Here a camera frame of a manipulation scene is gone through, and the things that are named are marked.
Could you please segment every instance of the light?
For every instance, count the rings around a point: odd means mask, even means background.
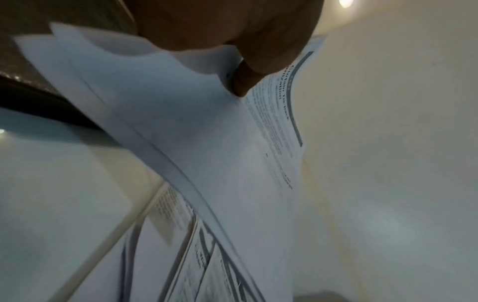
[[[354,3],[354,0],[339,0],[340,5],[342,5],[343,8],[350,7],[352,3]]]

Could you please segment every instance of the bright light spot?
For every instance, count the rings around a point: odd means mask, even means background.
[[[340,5],[342,5],[343,8],[347,8],[347,7],[350,7],[350,5],[352,5],[354,0],[339,0],[339,2],[340,2]]]

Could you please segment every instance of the stack of paper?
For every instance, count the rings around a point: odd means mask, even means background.
[[[291,96],[297,72],[322,38],[240,100],[227,89],[240,62],[232,46],[169,53],[139,37],[61,24],[52,31],[16,41],[73,105],[180,192],[219,243],[219,250],[208,249],[215,269],[204,267],[209,285],[201,283],[195,299],[235,297],[235,283],[213,289],[231,264],[254,301],[291,301],[293,203],[304,152]],[[132,234],[136,256],[141,233]],[[196,248],[191,244],[188,251]],[[175,294],[176,288],[165,298],[191,299],[186,288]]]

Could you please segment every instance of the booklet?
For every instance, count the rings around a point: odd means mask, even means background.
[[[118,33],[52,24],[24,56],[74,106],[162,176],[208,226],[256,302],[292,301],[294,202],[304,142],[294,79],[313,38],[245,98],[235,47],[171,53]]]

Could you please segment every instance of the brown surface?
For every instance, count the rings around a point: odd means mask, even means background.
[[[0,76],[58,94],[18,51],[13,35],[50,33],[50,22],[125,33],[135,26],[117,0],[0,0]]]

